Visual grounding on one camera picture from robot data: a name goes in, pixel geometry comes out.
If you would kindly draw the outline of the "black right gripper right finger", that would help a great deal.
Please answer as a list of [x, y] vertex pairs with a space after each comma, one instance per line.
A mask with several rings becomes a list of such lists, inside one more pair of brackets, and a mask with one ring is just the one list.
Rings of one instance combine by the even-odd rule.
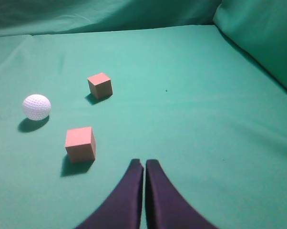
[[215, 229], [177, 191], [156, 159], [146, 161], [145, 212], [149, 229]]

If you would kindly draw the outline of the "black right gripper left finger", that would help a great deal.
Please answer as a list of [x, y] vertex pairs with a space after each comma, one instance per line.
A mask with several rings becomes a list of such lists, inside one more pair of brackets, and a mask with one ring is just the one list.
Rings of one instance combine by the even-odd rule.
[[115, 189], [78, 229], [138, 229], [143, 203], [144, 167], [132, 159]]

